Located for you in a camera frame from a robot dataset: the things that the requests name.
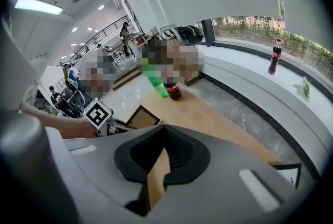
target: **coca-cola bottle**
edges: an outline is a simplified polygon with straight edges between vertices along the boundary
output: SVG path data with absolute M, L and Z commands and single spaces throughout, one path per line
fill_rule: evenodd
M 273 54 L 272 54 L 272 58 L 271 58 L 271 64 L 268 68 L 268 72 L 270 74 L 274 74 L 276 72 L 276 67 L 279 63 L 280 57 L 281 57 L 281 39 L 277 38 L 276 39 L 276 43 L 273 47 Z
M 182 96 L 182 92 L 179 89 L 178 83 L 165 82 L 164 86 L 172 100 L 179 100 L 179 98 Z

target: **metal railing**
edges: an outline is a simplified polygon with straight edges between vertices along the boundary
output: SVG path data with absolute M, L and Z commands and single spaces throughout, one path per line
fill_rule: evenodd
M 119 28 L 122 28 L 124 22 L 129 23 L 129 19 L 127 15 L 123 16 L 122 18 L 118 19 L 117 21 L 113 22 L 109 26 L 105 27 L 103 30 L 95 34 L 92 38 L 90 38 L 78 51 L 74 52 L 73 57 L 64 62 L 60 62 L 57 66 L 69 64 L 74 66 L 82 57 L 95 45 L 101 42 L 104 38 L 108 35 L 112 34 Z

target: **tiled floor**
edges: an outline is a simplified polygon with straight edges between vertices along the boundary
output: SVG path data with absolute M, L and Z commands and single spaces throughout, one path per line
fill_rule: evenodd
M 206 79 L 197 80 L 188 87 L 183 83 L 179 85 L 247 131 L 285 164 L 300 163 L 289 144 L 267 122 L 226 91 Z M 153 86 L 141 75 L 118 90 L 110 91 L 103 102 L 114 110 L 114 117 L 126 121 L 138 107 L 139 99 L 151 90 Z M 302 166 L 301 185 L 311 181 L 310 173 Z

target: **desk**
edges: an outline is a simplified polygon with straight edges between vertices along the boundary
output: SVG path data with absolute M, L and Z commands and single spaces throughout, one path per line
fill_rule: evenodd
M 169 97 L 161 98 L 154 90 L 139 103 L 162 120 L 171 124 L 199 131 L 201 133 L 236 143 L 258 157 L 262 162 L 281 164 L 281 162 L 254 137 L 228 120 L 217 110 L 211 108 L 186 90 L 179 101 Z M 165 150 L 148 174 L 150 206 L 153 208 L 164 194 L 163 177 L 169 173 L 169 160 Z

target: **human arm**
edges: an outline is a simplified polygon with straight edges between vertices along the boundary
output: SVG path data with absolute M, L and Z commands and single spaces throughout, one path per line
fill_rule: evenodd
M 87 120 L 52 116 L 24 102 L 20 110 L 22 113 L 35 116 L 44 127 L 58 129 L 63 139 L 93 138 L 97 134 L 96 128 Z

